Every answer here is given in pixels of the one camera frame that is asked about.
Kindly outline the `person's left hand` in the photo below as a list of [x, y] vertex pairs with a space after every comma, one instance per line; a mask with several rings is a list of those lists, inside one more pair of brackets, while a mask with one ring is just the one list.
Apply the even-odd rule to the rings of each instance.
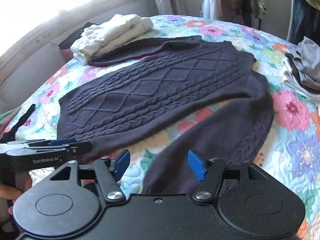
[[29, 190], [32, 187], [32, 178], [30, 175], [27, 176], [27, 180], [25, 182], [24, 188], [22, 190], [16, 189], [14, 187], [8, 185], [0, 185], [0, 198], [4, 198], [6, 200], [12, 200], [14, 203], [16, 199], [21, 196], [25, 191]]

